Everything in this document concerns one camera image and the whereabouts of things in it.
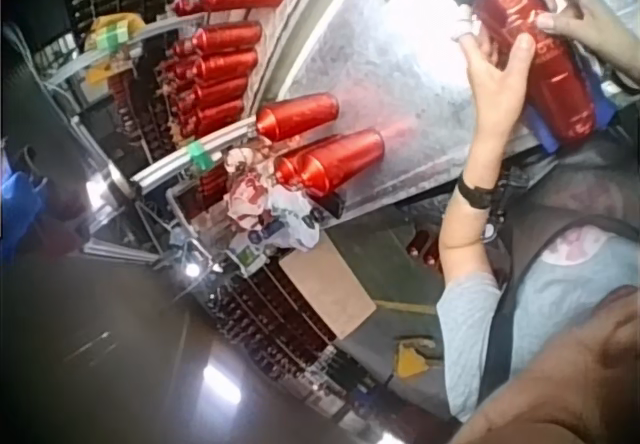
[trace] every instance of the gray sleeve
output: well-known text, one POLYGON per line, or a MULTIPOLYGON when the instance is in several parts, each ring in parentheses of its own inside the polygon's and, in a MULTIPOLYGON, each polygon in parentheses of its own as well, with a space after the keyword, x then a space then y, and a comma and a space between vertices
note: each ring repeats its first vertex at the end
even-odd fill
POLYGON ((438 301, 449 409, 462 422, 471 417, 478 402, 489 329, 499 299, 495 278, 478 272, 449 283, 438 301))

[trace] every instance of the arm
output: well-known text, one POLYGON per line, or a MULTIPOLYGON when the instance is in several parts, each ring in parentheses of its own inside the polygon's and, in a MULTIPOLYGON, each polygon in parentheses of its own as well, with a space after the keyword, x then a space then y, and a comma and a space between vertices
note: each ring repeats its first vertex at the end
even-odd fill
MULTIPOLYGON (((530 35, 519 36, 506 69, 499 71, 472 35, 463 35, 459 43, 467 59, 477 119, 463 179, 470 187, 493 189, 507 142, 524 105, 535 46, 530 35)), ((454 191, 440 231, 445 282, 474 272, 491 273, 481 240, 488 215, 488 210, 472 208, 457 189, 454 191)))
MULTIPOLYGON (((464 182, 470 187, 493 189, 500 174, 505 146, 506 142, 477 133, 462 174, 464 182)), ((471 207, 456 188, 440 231, 440 259, 446 282, 478 271, 491 274, 481 240, 488 216, 488 210, 471 207)))

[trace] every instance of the green clip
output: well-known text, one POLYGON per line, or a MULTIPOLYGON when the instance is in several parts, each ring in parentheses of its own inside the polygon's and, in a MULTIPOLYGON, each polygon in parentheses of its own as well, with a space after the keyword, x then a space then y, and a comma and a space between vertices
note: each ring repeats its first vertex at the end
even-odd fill
POLYGON ((120 45, 129 40, 127 21, 110 24, 96 32, 96 47, 115 52, 120 45))
POLYGON ((213 169, 213 159, 211 159, 211 156, 204 150, 200 141, 194 141, 188 144, 187 152, 189 153, 191 162, 193 162, 199 171, 206 172, 213 169))

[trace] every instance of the gray t-shirt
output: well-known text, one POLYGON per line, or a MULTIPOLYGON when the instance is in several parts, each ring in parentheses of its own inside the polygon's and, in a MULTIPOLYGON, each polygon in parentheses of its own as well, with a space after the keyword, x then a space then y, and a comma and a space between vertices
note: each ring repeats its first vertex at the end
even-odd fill
MULTIPOLYGON (((609 292, 638 283, 638 245, 587 226, 560 237, 532 265, 514 317, 511 375, 559 331, 586 319, 609 292)), ((500 291, 492 275, 474 273, 447 285, 438 302, 451 414, 476 408, 489 328, 500 291)))

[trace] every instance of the fingernail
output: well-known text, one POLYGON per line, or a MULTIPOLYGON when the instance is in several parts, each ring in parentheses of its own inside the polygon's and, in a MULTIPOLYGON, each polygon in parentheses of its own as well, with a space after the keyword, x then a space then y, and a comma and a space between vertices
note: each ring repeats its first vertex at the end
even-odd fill
POLYGON ((553 16, 549 13, 543 13, 536 17, 536 26, 543 31, 550 31, 553 29, 553 16))
POLYGON ((528 51, 535 45, 535 42, 533 41, 533 37, 531 37, 531 34, 523 32, 516 38, 515 45, 518 49, 528 51))

